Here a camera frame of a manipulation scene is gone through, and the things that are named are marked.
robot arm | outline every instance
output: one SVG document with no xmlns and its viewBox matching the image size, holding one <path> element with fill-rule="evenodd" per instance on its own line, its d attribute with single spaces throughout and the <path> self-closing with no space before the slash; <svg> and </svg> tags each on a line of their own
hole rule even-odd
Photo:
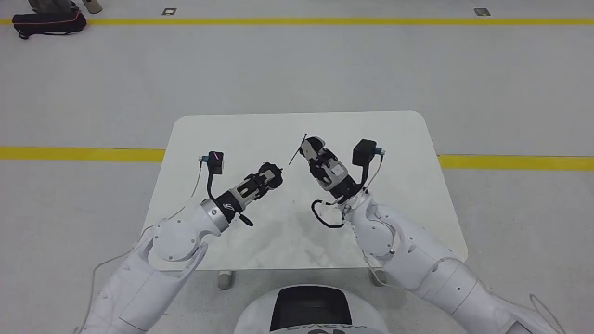
<svg viewBox="0 0 594 334">
<path fill-rule="evenodd" d="M 365 188 L 368 166 L 374 155 L 384 153 L 375 142 L 362 140 L 354 149 L 353 164 L 363 168 L 358 185 L 324 146 L 317 137 L 302 142 L 300 152 L 310 173 L 337 200 L 361 250 L 400 285 L 442 309 L 471 334 L 557 333 L 537 311 L 487 291 L 466 264 L 426 229 L 373 200 Z M 333 168 L 339 168 L 340 176 Z"/>
<path fill-rule="evenodd" d="M 201 161 L 207 162 L 209 169 L 210 199 L 190 208 L 194 213 L 189 221 L 162 219 L 147 230 L 95 299 L 83 333 L 148 331 L 204 258 L 208 244 L 202 239 L 206 235 L 220 236 L 229 228 L 235 214 L 244 220 L 241 213 L 251 201 L 282 184 L 281 170 L 267 162 L 258 173 L 248 175 L 239 185 L 215 199 L 210 187 L 213 175 L 222 173 L 223 153 L 211 152 Z M 150 265 L 151 249 L 165 261 L 188 261 L 187 266 L 177 276 L 166 275 Z"/>
</svg>

table leg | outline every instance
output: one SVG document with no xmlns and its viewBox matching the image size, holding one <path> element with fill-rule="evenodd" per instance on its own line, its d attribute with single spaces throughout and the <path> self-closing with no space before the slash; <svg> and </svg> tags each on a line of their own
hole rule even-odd
<svg viewBox="0 0 594 334">
<path fill-rule="evenodd" d="M 220 290 L 229 290 L 233 286 L 235 271 L 219 271 L 218 286 Z"/>
</svg>

white table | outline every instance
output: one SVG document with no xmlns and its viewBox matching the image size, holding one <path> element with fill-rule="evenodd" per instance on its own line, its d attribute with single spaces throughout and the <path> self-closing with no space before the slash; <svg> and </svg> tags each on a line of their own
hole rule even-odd
<svg viewBox="0 0 594 334">
<path fill-rule="evenodd" d="M 372 139 L 387 154 L 370 187 L 376 201 L 389 204 L 425 226 L 461 260 L 468 250 L 446 187 L 424 119 L 416 112 L 311 113 L 278 115 L 209 115 L 179 119 L 172 131 L 144 227 L 154 225 L 184 205 L 195 184 L 199 157 L 211 150 L 225 153 L 223 175 L 213 181 L 220 195 L 255 173 L 264 161 L 285 168 L 283 185 L 249 205 L 248 227 L 236 217 L 229 229 L 213 238 L 199 266 L 202 270 L 300 269 L 365 267 L 350 227 L 327 229 L 310 210 L 315 199 L 331 196 L 309 173 L 305 159 L 289 159 L 303 135 L 324 139 L 358 182 L 361 169 L 351 165 L 353 147 Z M 378 159 L 373 161 L 370 175 Z M 204 165 L 196 192 L 206 199 Z M 337 210 L 319 207 L 322 217 L 340 222 Z M 183 211 L 180 217 L 189 217 Z M 170 263 L 150 256 L 162 270 L 178 270 L 185 263 Z"/>
</svg>

yellow floor line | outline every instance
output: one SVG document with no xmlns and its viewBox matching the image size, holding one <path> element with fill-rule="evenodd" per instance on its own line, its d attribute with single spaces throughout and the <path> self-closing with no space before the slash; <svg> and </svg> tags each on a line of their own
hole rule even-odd
<svg viewBox="0 0 594 334">
<path fill-rule="evenodd" d="M 152 148 L 16 148 L 0 147 L 5 161 L 161 162 L 164 149 Z"/>
<path fill-rule="evenodd" d="M 594 157 L 582 156 L 498 156 L 440 155 L 444 169 L 594 171 Z"/>
<path fill-rule="evenodd" d="M 1 161 L 162 162 L 164 149 L 0 147 Z M 594 171 L 594 157 L 440 155 L 444 169 Z"/>
<path fill-rule="evenodd" d="M 94 26 L 593 26 L 594 18 L 202 18 L 202 19 L 88 19 Z M 12 24 L 0 19 L 0 25 Z"/>
</svg>

black bag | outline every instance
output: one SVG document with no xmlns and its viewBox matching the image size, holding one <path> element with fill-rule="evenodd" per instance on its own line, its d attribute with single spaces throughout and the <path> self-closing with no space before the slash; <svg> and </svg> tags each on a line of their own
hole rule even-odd
<svg viewBox="0 0 594 334">
<path fill-rule="evenodd" d="M 44 13 L 34 15 L 15 15 L 12 18 L 15 30 L 21 39 L 29 39 L 37 33 L 43 35 L 68 35 L 79 32 L 86 26 L 82 13 Z"/>
</svg>

